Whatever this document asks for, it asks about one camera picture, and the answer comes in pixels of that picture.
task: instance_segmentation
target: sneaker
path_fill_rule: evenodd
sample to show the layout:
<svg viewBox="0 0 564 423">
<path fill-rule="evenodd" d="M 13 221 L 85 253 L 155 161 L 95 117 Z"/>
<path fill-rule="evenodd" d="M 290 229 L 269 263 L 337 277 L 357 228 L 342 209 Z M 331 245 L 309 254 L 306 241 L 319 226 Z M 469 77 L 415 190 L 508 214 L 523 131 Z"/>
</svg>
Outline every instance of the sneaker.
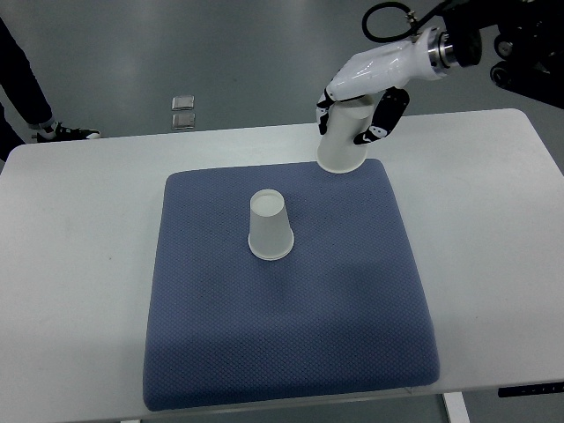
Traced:
<svg viewBox="0 0 564 423">
<path fill-rule="evenodd" d="M 72 130 L 65 128 L 60 122 L 56 123 L 55 136 L 51 139 L 44 138 L 41 134 L 37 134 L 38 143 L 54 143 L 57 141 L 76 141 L 79 139 L 95 139 L 100 138 L 100 132 L 97 130 L 81 130 L 80 128 Z"/>
</svg>

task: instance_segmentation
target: blue cushion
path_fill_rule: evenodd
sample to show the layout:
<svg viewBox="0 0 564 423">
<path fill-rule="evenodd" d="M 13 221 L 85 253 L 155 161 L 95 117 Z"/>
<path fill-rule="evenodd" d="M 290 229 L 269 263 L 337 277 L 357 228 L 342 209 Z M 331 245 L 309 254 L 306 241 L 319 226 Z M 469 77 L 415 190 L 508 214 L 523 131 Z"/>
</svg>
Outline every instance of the blue cushion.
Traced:
<svg viewBox="0 0 564 423">
<path fill-rule="evenodd" d="M 275 262 L 247 244 L 249 200 L 284 196 L 295 243 Z M 425 385 L 433 325 L 382 163 L 171 175 L 147 324 L 152 411 Z"/>
</svg>

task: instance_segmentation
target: person's leg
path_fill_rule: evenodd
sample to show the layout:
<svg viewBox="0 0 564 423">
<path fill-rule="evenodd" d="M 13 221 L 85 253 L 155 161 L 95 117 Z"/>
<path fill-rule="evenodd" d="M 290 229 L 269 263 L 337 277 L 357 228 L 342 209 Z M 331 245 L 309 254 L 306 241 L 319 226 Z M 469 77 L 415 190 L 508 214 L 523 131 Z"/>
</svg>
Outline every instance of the person's leg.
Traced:
<svg viewBox="0 0 564 423">
<path fill-rule="evenodd" d="M 53 123 L 51 107 L 35 79 L 26 54 L 0 19 L 0 85 L 18 113 L 32 129 Z"/>
<path fill-rule="evenodd" d="M 0 104 L 0 160 L 6 161 L 10 152 L 22 144 L 25 143 L 4 119 L 4 108 Z"/>
</svg>

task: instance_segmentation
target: white table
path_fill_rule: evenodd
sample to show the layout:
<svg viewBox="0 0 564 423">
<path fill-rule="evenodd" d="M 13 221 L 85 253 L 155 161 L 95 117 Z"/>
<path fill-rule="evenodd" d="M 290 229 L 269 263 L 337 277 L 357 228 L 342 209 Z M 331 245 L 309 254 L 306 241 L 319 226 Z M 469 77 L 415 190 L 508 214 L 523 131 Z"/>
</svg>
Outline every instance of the white table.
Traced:
<svg viewBox="0 0 564 423">
<path fill-rule="evenodd" d="M 18 148 L 0 176 L 0 420 L 149 415 L 145 326 L 166 178 L 311 161 L 319 139 L 303 124 Z M 527 118 L 409 116 L 369 157 L 396 193 L 441 378 L 252 406 L 564 380 L 564 178 Z"/>
</svg>

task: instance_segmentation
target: gray floor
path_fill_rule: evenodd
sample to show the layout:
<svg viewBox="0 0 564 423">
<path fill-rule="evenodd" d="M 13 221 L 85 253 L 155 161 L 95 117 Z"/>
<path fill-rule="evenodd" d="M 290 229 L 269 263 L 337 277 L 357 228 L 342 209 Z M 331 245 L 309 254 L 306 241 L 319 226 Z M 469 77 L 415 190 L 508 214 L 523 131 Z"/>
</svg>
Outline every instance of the gray floor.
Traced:
<svg viewBox="0 0 564 423">
<path fill-rule="evenodd" d="M 27 53 L 58 119 L 105 137 L 172 132 L 171 99 L 196 96 L 196 130 L 313 122 L 323 88 L 348 58 L 375 45 L 360 30 L 373 0 L 3 0 L 0 15 Z M 421 16 L 437 2 L 410 0 Z M 396 33 L 400 14 L 378 24 Z M 439 20 L 431 23 L 440 24 Z M 408 115 L 518 108 L 564 169 L 564 111 L 495 87 L 495 28 L 480 66 L 441 81 L 414 80 Z M 4 93 L 18 134 L 32 132 Z M 564 421 L 564 396 L 465 395 L 472 423 Z M 445 421 L 440 398 L 335 404 L 180 421 Z"/>
</svg>

